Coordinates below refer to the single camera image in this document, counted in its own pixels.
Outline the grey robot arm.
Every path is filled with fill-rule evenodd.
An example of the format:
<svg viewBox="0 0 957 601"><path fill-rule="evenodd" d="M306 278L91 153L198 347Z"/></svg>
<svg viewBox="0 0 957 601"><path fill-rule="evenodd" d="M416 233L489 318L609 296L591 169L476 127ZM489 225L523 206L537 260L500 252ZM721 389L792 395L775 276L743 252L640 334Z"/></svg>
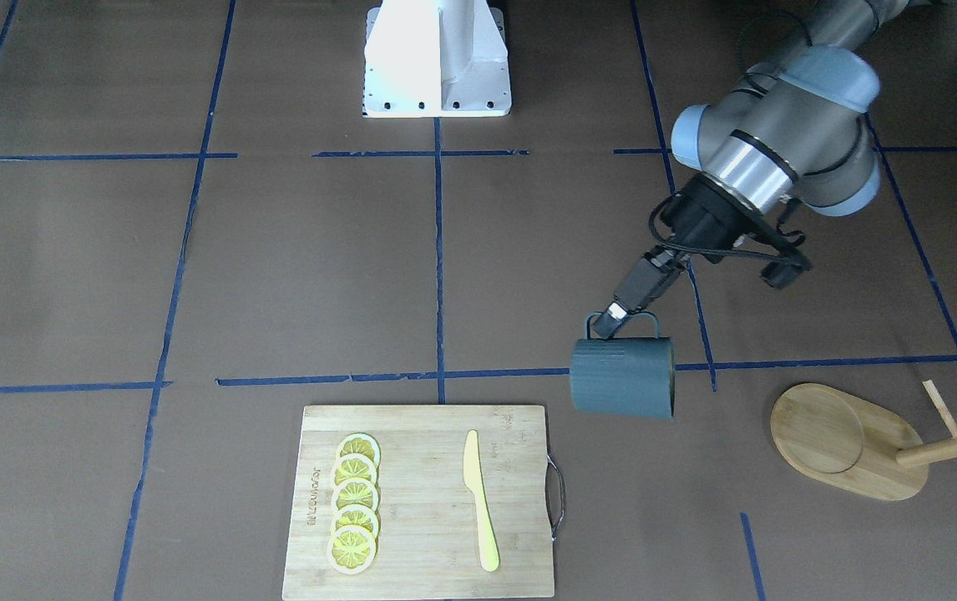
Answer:
<svg viewBox="0 0 957 601"><path fill-rule="evenodd" d="M671 153L695 171L649 216L654 246L588 320L610 339L661 297L692 256L764 263L761 277L782 290L811 270L804 235L766 215L803 203L826 216L856 213L879 189L879 160L865 114L879 76L857 49L905 8L905 1L818 1L796 18L787 41L743 69L715 105L692 105L674 123Z"/></svg>

